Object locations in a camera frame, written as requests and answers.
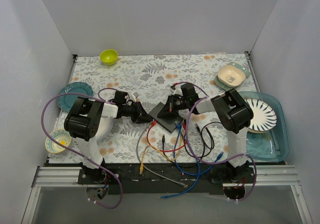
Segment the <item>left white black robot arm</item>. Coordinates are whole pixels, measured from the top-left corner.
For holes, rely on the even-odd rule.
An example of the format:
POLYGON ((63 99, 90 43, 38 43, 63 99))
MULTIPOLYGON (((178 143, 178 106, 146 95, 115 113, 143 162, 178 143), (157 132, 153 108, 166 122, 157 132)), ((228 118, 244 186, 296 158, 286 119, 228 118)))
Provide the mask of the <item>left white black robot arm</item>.
POLYGON ((107 177, 106 171, 99 167, 104 159, 96 135, 98 132, 109 133, 114 120, 122 117, 129 117, 135 124, 153 120, 133 94, 118 90, 111 103, 78 96, 65 118, 64 129, 78 144, 80 153, 84 155, 82 166, 91 169, 89 178, 95 184, 103 183, 107 177))

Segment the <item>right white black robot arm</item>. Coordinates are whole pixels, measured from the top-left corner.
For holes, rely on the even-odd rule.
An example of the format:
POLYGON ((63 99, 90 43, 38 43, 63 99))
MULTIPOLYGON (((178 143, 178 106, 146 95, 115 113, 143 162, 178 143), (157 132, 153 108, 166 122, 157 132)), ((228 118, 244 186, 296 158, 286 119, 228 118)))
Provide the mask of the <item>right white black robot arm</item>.
POLYGON ((200 98, 195 85, 189 82, 180 86, 180 92, 169 95, 164 106, 156 112, 156 117, 166 121, 179 118, 180 110, 189 110, 190 114, 216 112, 220 123, 227 130, 228 157, 230 166, 226 170, 227 179, 237 183, 245 176, 248 168, 247 132, 254 113, 239 92, 234 88, 214 97, 200 98))

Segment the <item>black network switch box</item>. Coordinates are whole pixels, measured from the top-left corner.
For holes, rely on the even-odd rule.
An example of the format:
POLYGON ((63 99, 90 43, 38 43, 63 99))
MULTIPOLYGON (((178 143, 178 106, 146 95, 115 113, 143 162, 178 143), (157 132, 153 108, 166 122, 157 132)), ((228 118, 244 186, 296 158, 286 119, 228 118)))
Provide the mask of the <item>black network switch box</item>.
POLYGON ((162 113, 162 109, 165 105, 162 102, 159 102, 150 112, 149 115, 160 124, 166 131, 170 134, 177 128, 176 124, 181 124, 184 119, 177 113, 168 114, 162 113))

